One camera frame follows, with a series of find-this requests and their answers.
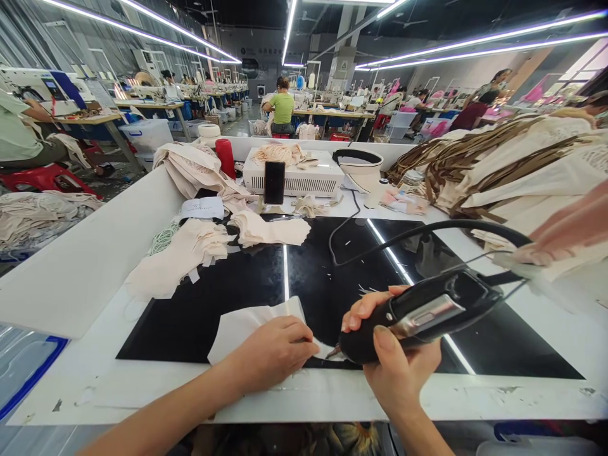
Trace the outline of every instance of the hand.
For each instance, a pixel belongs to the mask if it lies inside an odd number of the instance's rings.
[[[374,309],[392,296],[399,296],[408,287],[389,287],[388,292],[370,293],[357,301],[343,319],[343,331],[361,327]],[[398,339],[384,326],[374,328],[374,347],[378,363],[363,366],[365,378],[380,406],[392,420],[399,413],[421,409],[420,391],[441,362],[439,340],[404,353]]]
[[[301,369],[319,352],[312,331],[297,317],[277,317],[259,327],[218,367],[227,369],[239,395],[265,391]]]

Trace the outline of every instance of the ceiling fan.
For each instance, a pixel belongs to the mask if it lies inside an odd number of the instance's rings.
[[[428,22],[428,20],[411,21],[411,22],[403,22],[403,21],[392,21],[392,22],[403,24],[403,28],[405,29],[406,27],[409,27],[410,25],[414,25],[414,24],[417,24],[417,23],[425,23],[425,22]]]

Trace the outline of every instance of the black cord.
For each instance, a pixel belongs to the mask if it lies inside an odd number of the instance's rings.
[[[515,247],[517,247],[517,248],[524,246],[526,244],[529,244],[531,242],[530,239],[528,239],[526,236],[524,236],[520,232],[517,232],[511,228],[507,228],[506,226],[489,223],[489,222],[484,222],[482,220],[445,220],[443,222],[436,222],[436,223],[432,223],[432,224],[428,224],[428,225],[422,225],[422,226],[413,228],[411,230],[405,231],[405,232],[389,239],[384,244],[380,244],[379,246],[373,247],[363,253],[360,253],[359,255],[357,255],[343,263],[338,263],[336,256],[334,255],[334,252],[331,249],[331,238],[333,237],[333,235],[335,234],[335,232],[338,229],[342,228],[347,221],[352,219],[358,213],[359,213],[359,211],[357,211],[355,214],[353,214],[351,217],[349,217],[347,220],[345,220],[344,223],[342,223],[338,228],[336,228],[334,230],[334,232],[332,232],[332,234],[329,238],[329,249],[330,249],[331,256],[332,256],[333,265],[335,267],[345,266],[349,263],[352,263],[353,261],[366,257],[367,255],[370,255],[371,253],[375,253],[377,251],[384,250],[385,248],[390,247],[391,245],[395,244],[396,242],[400,241],[401,239],[409,238],[411,236],[415,236],[416,234],[422,234],[422,233],[432,232],[432,231],[446,229],[446,228],[467,228],[467,229],[478,229],[481,231],[487,231],[492,234],[497,234],[497,235],[505,238],[506,240],[513,243],[513,245],[515,245]],[[495,275],[490,275],[488,277],[484,277],[484,281],[490,286],[498,286],[498,285],[502,285],[502,284],[506,284],[506,283],[510,283],[510,282],[520,281],[521,279],[522,279],[522,277],[518,276],[517,274],[515,274],[511,271],[502,272],[500,274],[495,274]]]
[[[344,222],[342,222],[340,224],[340,226],[338,228],[336,228],[335,230],[333,230],[331,232],[331,234],[329,235],[329,242],[328,242],[328,247],[329,247],[329,252],[331,254],[331,261],[334,264],[334,266],[341,266],[338,264],[338,261],[336,260],[336,254],[334,253],[334,250],[331,248],[331,240],[334,238],[334,234],[337,233],[337,231],[342,228],[344,225],[346,225],[346,223],[348,223],[348,221],[350,219],[352,219],[353,217],[356,217],[357,215],[359,215],[359,213],[361,212],[361,208],[359,207],[359,203],[357,203],[357,195],[355,195],[355,191],[353,189],[350,189],[350,191],[353,193],[353,201],[355,202],[355,206],[357,207],[357,212],[355,212],[353,215],[351,215],[350,217],[348,217]]]

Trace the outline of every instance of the beige fabric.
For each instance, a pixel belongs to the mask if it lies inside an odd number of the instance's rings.
[[[129,274],[125,281],[129,293],[141,301],[171,298],[182,278],[199,264],[226,259],[226,244],[234,238],[223,225],[190,218],[169,247],[141,260]]]
[[[266,222],[249,211],[232,214],[228,224],[239,228],[239,243],[244,248],[260,243],[302,245],[310,232],[310,225],[301,218]]]
[[[257,197],[245,187],[238,185],[220,170],[220,160],[210,153],[205,145],[165,144],[154,154],[154,167],[165,164],[181,194],[189,200],[201,189],[218,192],[224,207],[231,212],[249,210],[247,201]]]

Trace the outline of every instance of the forearm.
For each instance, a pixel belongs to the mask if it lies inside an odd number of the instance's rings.
[[[83,450],[83,456],[165,455],[188,432],[240,399],[238,387],[222,374],[224,366],[201,376],[142,408]]]
[[[454,456],[422,408],[389,417],[408,456]]]

